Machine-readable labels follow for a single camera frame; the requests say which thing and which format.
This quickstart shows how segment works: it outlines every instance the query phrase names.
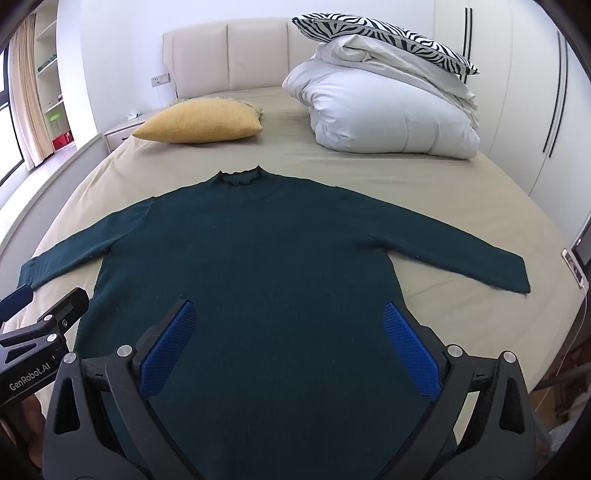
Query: human hand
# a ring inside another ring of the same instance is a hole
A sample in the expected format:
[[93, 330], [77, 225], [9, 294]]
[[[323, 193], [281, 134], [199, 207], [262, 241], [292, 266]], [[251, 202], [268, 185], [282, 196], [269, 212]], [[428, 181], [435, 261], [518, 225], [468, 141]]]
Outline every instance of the human hand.
[[[43, 431], [45, 430], [45, 417], [43, 416], [43, 413], [41, 413], [41, 404], [35, 395], [31, 395], [21, 402], [21, 408], [25, 421], [33, 433], [33, 439], [31, 440], [31, 443], [29, 443], [29, 457], [35, 465], [41, 468]], [[16, 445], [14, 434], [8, 425], [3, 420], [0, 420], [0, 424], [6, 431], [8, 437]]]

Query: blue gripper pad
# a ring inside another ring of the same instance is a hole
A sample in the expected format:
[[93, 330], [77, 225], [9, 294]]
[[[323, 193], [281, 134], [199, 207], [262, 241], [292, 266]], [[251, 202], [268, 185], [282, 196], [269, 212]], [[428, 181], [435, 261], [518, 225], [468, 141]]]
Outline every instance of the blue gripper pad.
[[435, 401], [441, 392], [439, 367], [394, 303], [384, 308], [384, 330], [419, 392]]
[[138, 391], [144, 400], [160, 393], [197, 325], [195, 306], [186, 301], [139, 368]]

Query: bed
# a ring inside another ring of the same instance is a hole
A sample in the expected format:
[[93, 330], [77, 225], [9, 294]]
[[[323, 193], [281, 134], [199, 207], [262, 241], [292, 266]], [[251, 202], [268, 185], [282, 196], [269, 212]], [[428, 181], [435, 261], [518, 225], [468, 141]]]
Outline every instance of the bed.
[[[516, 353], [528, 388], [563, 343], [585, 292], [561, 257], [566, 242], [548, 217], [491, 160], [428, 155], [346, 154], [315, 142], [307, 108], [280, 87], [310, 58], [315, 43], [285, 18], [195, 25], [164, 34], [164, 63], [180, 98], [223, 96], [263, 108], [263, 132], [205, 145], [167, 145], [130, 137], [79, 185], [39, 244], [38, 255], [111, 212], [205, 181], [218, 171], [260, 165], [284, 176], [355, 190], [449, 223], [525, 260], [531, 293], [490, 288], [390, 253], [408, 308], [446, 344], [471, 355]], [[30, 325], [74, 287], [90, 296], [102, 260], [41, 287], [9, 329]], [[68, 332], [70, 347], [76, 328]], [[44, 409], [51, 387], [39, 393]], [[475, 398], [465, 405], [461, 434]]]

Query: sweater cuff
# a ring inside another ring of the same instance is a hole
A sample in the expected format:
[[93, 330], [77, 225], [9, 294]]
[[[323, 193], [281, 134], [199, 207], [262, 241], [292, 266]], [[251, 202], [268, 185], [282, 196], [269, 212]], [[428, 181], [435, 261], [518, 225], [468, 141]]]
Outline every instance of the sweater cuff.
[[22, 287], [23, 285], [29, 285], [34, 289], [33, 279], [35, 277], [35, 260], [36, 258], [32, 258], [21, 267], [21, 275], [18, 279], [19, 287]]

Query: window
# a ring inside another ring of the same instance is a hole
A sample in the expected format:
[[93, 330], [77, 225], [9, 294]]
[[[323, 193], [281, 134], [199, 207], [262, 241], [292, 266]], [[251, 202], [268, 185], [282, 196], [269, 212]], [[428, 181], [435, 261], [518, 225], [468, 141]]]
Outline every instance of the window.
[[12, 123], [8, 94], [8, 49], [0, 53], [3, 75], [0, 78], [0, 185], [23, 162]]

